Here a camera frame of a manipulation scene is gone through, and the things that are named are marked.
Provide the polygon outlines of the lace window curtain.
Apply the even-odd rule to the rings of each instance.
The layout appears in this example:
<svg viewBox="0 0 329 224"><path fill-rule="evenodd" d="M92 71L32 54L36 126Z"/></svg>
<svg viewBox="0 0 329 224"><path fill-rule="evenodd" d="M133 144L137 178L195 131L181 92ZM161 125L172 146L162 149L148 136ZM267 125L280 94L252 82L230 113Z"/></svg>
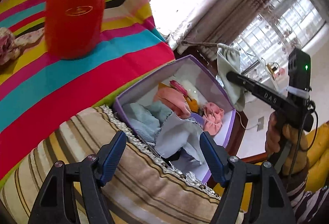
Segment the lace window curtain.
<svg viewBox="0 0 329 224"><path fill-rule="evenodd" d="M240 71L262 81L267 65L285 65L327 23L328 0L201 0L167 41L179 54L198 52L212 70L218 43L236 47Z"/></svg>

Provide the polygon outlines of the colourful striped tablecloth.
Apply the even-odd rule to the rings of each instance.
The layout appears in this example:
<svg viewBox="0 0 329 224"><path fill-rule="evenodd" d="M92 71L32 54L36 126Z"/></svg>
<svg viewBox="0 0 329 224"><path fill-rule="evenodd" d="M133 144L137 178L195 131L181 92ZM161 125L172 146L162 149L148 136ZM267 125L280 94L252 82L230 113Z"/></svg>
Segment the colourful striped tablecloth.
<svg viewBox="0 0 329 224"><path fill-rule="evenodd" d="M137 80L174 60L150 0L106 0L100 41L60 60L44 40L1 68L1 182L40 141L79 111L113 103Z"/></svg>

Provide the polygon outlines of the black white checked cloth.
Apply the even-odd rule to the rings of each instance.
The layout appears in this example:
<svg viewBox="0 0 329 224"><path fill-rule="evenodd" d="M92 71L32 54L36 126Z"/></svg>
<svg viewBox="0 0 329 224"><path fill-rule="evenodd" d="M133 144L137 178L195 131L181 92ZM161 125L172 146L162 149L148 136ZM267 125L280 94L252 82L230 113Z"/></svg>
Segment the black white checked cloth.
<svg viewBox="0 0 329 224"><path fill-rule="evenodd" d="M181 119L175 113L171 114L161 126L156 135L156 152L163 158L168 158L181 148L200 163L205 162L200 148L201 126L193 119Z"/></svg>

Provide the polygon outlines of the red thermos flask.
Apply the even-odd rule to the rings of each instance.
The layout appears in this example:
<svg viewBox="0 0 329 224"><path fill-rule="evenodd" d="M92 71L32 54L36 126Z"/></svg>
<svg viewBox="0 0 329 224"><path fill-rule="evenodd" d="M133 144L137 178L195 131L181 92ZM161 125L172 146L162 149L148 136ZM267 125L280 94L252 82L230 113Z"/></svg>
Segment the red thermos flask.
<svg viewBox="0 0 329 224"><path fill-rule="evenodd" d="M46 0L48 52L64 60L90 53L99 42L105 0Z"/></svg>

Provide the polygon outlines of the yellow sofa cushion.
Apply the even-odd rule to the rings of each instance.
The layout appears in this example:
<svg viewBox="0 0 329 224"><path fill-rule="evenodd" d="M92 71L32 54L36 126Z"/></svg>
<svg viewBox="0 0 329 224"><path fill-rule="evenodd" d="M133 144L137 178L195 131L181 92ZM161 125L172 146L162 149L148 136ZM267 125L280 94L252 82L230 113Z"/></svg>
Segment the yellow sofa cushion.
<svg viewBox="0 0 329 224"><path fill-rule="evenodd" d="M308 144L312 142L315 130L306 135ZM306 182L306 191L316 192L323 186L328 175L328 121L317 129L316 139L312 148L308 151L309 171ZM213 189L219 196L222 196L224 189L217 184ZM246 212L249 207L251 194L251 183L247 183L244 189L241 209Z"/></svg>

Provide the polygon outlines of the pink fleece hat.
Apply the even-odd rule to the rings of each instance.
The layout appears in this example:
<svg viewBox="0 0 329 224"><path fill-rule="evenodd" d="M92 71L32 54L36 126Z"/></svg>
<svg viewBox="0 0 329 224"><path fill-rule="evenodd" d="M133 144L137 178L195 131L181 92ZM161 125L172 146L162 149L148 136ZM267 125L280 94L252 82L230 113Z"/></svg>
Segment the pink fleece hat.
<svg viewBox="0 0 329 224"><path fill-rule="evenodd" d="M191 110L184 96L177 90L170 87L159 89L153 102L160 101L170 108L179 118L188 119L191 116Z"/></svg>

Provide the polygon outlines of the grey green cloth pouch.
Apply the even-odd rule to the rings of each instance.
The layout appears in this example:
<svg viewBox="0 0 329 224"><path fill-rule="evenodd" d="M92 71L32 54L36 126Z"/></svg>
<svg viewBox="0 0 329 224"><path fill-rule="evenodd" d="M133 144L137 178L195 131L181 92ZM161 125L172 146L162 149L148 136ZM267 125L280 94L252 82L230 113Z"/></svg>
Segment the grey green cloth pouch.
<svg viewBox="0 0 329 224"><path fill-rule="evenodd" d="M244 89L231 82L230 79L236 79L240 75L240 53L233 46L223 43L217 44L217 67L218 76L222 81L224 89L230 102L237 111L243 111L245 108Z"/></svg>

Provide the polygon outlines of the purple cardboard box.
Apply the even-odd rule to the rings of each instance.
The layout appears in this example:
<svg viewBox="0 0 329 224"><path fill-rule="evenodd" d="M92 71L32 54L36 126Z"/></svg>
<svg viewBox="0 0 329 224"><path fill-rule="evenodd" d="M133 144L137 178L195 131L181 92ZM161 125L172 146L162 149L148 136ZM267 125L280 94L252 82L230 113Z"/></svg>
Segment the purple cardboard box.
<svg viewBox="0 0 329 224"><path fill-rule="evenodd" d="M189 55L152 72L115 99L120 120L161 160L206 183L211 172L200 149L208 131L227 147L236 111L210 72Z"/></svg>

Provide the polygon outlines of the floral white cloth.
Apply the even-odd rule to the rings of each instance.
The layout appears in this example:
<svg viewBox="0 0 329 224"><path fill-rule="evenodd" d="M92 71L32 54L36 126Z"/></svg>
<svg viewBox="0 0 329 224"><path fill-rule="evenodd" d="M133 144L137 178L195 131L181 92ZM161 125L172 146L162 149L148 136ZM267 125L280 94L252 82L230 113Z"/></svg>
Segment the floral white cloth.
<svg viewBox="0 0 329 224"><path fill-rule="evenodd" d="M15 60L44 35L44 28L16 37L9 29L1 27L1 66Z"/></svg>

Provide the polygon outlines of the peach pink scrunched cloth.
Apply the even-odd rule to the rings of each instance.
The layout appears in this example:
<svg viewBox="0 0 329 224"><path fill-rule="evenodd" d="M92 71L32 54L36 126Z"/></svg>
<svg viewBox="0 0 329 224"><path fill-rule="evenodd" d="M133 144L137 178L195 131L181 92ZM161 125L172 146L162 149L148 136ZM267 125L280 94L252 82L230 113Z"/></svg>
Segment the peach pink scrunched cloth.
<svg viewBox="0 0 329 224"><path fill-rule="evenodd" d="M224 118L224 110L215 103L207 103L203 107L204 131L211 136L218 134L222 128L222 120Z"/></svg>

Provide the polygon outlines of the light blue towel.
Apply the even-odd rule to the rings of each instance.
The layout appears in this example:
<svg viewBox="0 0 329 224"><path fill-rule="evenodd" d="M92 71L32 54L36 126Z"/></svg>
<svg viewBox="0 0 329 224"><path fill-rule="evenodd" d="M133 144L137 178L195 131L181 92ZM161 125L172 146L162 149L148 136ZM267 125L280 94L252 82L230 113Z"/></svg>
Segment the light blue towel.
<svg viewBox="0 0 329 224"><path fill-rule="evenodd" d="M136 134L152 145L155 145L164 122L173 114L173 110L161 101L153 102L146 107L139 103L125 104L123 111Z"/></svg>

